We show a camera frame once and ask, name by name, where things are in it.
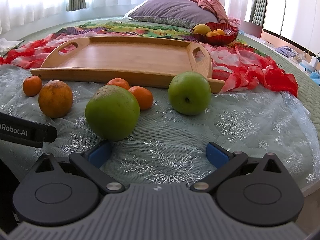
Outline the wooden serving tray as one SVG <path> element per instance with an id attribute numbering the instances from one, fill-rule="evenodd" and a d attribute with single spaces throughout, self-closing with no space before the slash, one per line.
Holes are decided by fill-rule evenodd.
<path id="1" fill-rule="evenodd" d="M 211 58 L 200 44 L 166 38 L 95 36 L 67 41 L 54 49 L 40 68 L 43 80 L 107 83 L 120 77 L 130 85 L 167 88 L 176 75 L 203 75 L 212 93 L 225 82 L 212 77 Z"/>

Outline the colourful floral scarf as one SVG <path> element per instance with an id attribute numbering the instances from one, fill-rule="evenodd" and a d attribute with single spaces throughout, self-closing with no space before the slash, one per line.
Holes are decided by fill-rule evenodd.
<path id="1" fill-rule="evenodd" d="M 89 60 L 98 58 L 165 61 L 185 60 L 201 52 L 204 57 L 214 52 L 241 55 L 247 59 L 259 60 L 267 56 L 259 50 L 240 41 L 227 46 L 211 46 L 197 42 L 189 31 L 166 25 L 136 25 L 129 23 L 90 24 L 66 27 L 54 33 L 48 42 L 50 51 L 58 55 Z"/>

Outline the white cloth at left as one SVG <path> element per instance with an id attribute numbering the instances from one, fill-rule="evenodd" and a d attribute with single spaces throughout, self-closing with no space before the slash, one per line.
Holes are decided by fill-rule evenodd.
<path id="1" fill-rule="evenodd" d="M 5 38 L 0 38 L 0 56 L 5 56 L 10 50 L 18 48 L 24 40 L 8 41 Z"/>

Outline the lavender cloth at right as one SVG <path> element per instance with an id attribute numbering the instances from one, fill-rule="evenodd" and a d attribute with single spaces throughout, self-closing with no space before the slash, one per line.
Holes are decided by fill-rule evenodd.
<path id="1" fill-rule="evenodd" d="M 299 54 L 289 46 L 281 46 L 275 49 L 276 52 L 280 53 L 281 55 L 287 58 L 296 58 Z"/>

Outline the red glass fruit bowl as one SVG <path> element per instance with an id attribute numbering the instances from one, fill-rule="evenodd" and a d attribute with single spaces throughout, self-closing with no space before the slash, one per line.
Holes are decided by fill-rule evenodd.
<path id="1" fill-rule="evenodd" d="M 208 22 L 205 23 L 211 28 L 211 31 L 216 29 L 222 29 L 225 32 L 225 35 L 219 35 L 214 37 L 207 37 L 204 35 L 193 34 L 193 27 L 190 29 L 191 35 L 199 42 L 208 43 L 212 46 L 224 46 L 232 43 L 238 36 L 239 29 L 238 27 L 232 26 L 228 23 L 215 23 Z"/>

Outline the large brownish orange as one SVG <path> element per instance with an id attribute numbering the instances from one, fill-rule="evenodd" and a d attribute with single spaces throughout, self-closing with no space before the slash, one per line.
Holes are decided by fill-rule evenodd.
<path id="1" fill-rule="evenodd" d="M 65 116 L 73 104 L 73 93 L 69 85 L 60 80 L 45 84 L 38 98 L 42 113 L 52 119 Z"/>

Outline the yellow pear in bowl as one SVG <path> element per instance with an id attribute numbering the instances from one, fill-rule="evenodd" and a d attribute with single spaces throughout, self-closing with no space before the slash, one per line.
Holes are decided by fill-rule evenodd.
<path id="1" fill-rule="evenodd" d="M 197 24 L 193 27 L 193 34 L 199 34 L 206 36 L 208 32 L 211 31 L 211 28 L 206 24 Z"/>

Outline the purple pillow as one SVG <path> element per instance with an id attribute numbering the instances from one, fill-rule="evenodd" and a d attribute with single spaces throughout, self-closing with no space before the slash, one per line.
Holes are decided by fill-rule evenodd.
<path id="1" fill-rule="evenodd" d="M 217 22 L 216 16 L 190 0 L 147 0 L 126 17 L 136 21 L 167 24 L 190 29 L 197 24 Z"/>

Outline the green apple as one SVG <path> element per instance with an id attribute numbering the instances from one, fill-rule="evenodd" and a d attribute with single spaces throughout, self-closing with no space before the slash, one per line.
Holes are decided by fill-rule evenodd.
<path id="1" fill-rule="evenodd" d="M 135 129 L 140 116 L 136 98 L 115 85 L 99 88 L 86 105 L 85 117 L 91 130 L 103 139 L 120 141 Z"/>
<path id="2" fill-rule="evenodd" d="M 173 109 L 184 115 L 198 115 L 209 105 L 212 93 L 207 79 L 197 72 L 176 75 L 168 88 Z"/>

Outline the pink folded blanket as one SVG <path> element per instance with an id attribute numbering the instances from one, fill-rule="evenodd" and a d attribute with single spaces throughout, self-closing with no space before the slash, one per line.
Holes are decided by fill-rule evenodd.
<path id="1" fill-rule="evenodd" d="M 219 0 L 190 0 L 195 2 L 201 9 L 214 14 L 218 23 L 228 23 L 231 26 L 239 28 L 241 20 L 238 18 L 228 17 L 224 6 Z"/>

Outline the orange fruit in bowl front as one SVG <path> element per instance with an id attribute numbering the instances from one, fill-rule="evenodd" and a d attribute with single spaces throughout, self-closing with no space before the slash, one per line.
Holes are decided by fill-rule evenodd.
<path id="1" fill-rule="evenodd" d="M 208 33 L 206 33 L 207 37 L 214 37 L 214 36 L 219 36 L 220 33 L 217 31 L 209 31 Z"/>

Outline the red white scarf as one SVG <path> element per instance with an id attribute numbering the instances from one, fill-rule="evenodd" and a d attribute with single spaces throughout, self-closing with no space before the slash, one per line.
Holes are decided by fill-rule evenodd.
<path id="1" fill-rule="evenodd" d="M 6 57 L 1 57 L 1 64 L 13 64 L 24 69 L 39 68 L 52 52 L 48 42 L 53 34 L 10 50 Z M 256 60 L 220 51 L 214 52 L 210 57 L 212 77 L 225 81 L 223 92 L 253 89 L 257 85 L 263 85 L 274 92 L 287 91 L 294 96 L 298 95 L 298 83 L 294 75 L 279 68 L 268 55 Z"/>

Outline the orange fruit in bowl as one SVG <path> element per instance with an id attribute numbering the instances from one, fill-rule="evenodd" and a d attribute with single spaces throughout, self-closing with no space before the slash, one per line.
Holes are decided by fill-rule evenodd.
<path id="1" fill-rule="evenodd" d="M 215 30 L 219 35 L 225 35 L 225 32 L 222 29 Z"/>
<path id="2" fill-rule="evenodd" d="M 206 33 L 207 37 L 214 37 L 214 36 L 219 36 L 220 33 L 217 31 L 209 31 L 208 33 Z"/>

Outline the orange fruit in bowl back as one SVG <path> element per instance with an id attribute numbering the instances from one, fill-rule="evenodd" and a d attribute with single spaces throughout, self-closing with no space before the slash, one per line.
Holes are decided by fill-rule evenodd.
<path id="1" fill-rule="evenodd" d="M 222 29 L 215 30 L 219 35 L 225 35 L 225 32 Z"/>

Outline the green curtain right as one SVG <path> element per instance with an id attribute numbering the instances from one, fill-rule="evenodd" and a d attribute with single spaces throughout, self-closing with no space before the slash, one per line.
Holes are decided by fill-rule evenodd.
<path id="1" fill-rule="evenodd" d="M 254 0 L 249 21 L 253 24 L 263 26 L 267 0 Z"/>

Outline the sheer snowflake lace cloth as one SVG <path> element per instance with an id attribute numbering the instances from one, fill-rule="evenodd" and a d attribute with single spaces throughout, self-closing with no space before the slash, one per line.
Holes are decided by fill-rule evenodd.
<path id="1" fill-rule="evenodd" d="M 66 157 L 100 142 L 85 119 L 85 107 L 99 85 L 70 82 L 73 106 L 63 118 L 50 119 L 39 109 L 37 97 L 27 97 L 23 81 L 30 72 L 1 66 L 1 111 L 57 129 L 57 139 L 43 148 L 1 142 L 1 159 L 18 178 L 23 178 L 46 152 Z M 190 185 L 214 171 L 206 158 L 206 146 L 215 142 L 228 151 L 250 157 L 275 153 L 299 187 L 319 179 L 319 142 L 310 114 L 289 93 L 264 88 L 251 92 L 213 95 L 197 116 L 177 113 L 164 89 L 152 89 L 153 106 L 140 114 L 135 130 L 114 143 L 101 169 L 129 183 L 185 183 Z"/>

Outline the small mandarin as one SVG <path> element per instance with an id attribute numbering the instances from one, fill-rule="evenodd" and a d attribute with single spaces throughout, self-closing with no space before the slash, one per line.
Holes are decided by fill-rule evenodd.
<path id="1" fill-rule="evenodd" d="M 42 80 L 36 75 L 30 76 L 23 81 L 22 88 L 26 96 L 36 96 L 42 89 Z"/>
<path id="2" fill-rule="evenodd" d="M 114 78 L 114 79 L 108 81 L 107 85 L 119 86 L 119 87 L 122 87 L 126 90 L 130 89 L 129 83 L 122 78 Z"/>
<path id="3" fill-rule="evenodd" d="M 133 86 L 129 89 L 138 101 L 141 110 L 150 109 L 153 104 L 153 94 L 146 88 Z"/>

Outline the green quilted bedspread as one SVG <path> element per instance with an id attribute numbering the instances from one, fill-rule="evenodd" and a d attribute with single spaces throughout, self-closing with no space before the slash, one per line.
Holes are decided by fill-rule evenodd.
<path id="1" fill-rule="evenodd" d="M 90 24 L 96 25 L 96 24 L 104 24 L 107 22 L 116 22 L 116 23 L 122 22 L 124 24 L 133 24 L 133 25 L 138 25 L 143 27 L 162 26 L 164 28 L 169 28 L 169 26 L 166 24 L 140 22 L 135 20 L 123 20 L 120 17 L 68 22 L 68 23 L 58 24 L 58 25 L 54 25 L 52 27 L 46 27 L 46 28 L 35 27 L 31 23 L 29 24 L 31 26 L 31 30 L 23 34 L 21 39 L 25 40 L 25 42 L 29 42 L 29 41 L 39 40 L 41 38 L 44 38 L 47 35 L 51 33 L 55 33 L 65 27 L 76 27 L 80 25 L 90 25 Z M 278 67 L 285 70 L 286 73 L 291 73 L 295 76 L 296 81 L 299 85 L 298 99 L 301 101 L 304 107 L 310 112 L 310 119 L 313 122 L 315 128 L 319 131 L 319 86 L 310 79 L 308 74 L 306 74 L 304 71 L 296 67 L 296 65 L 294 65 L 287 58 L 276 53 L 276 51 L 257 42 L 253 38 L 249 37 L 247 34 L 239 35 L 238 38 L 246 42 L 249 46 L 259 50 L 265 55 L 270 56 L 272 59 L 274 59 Z"/>

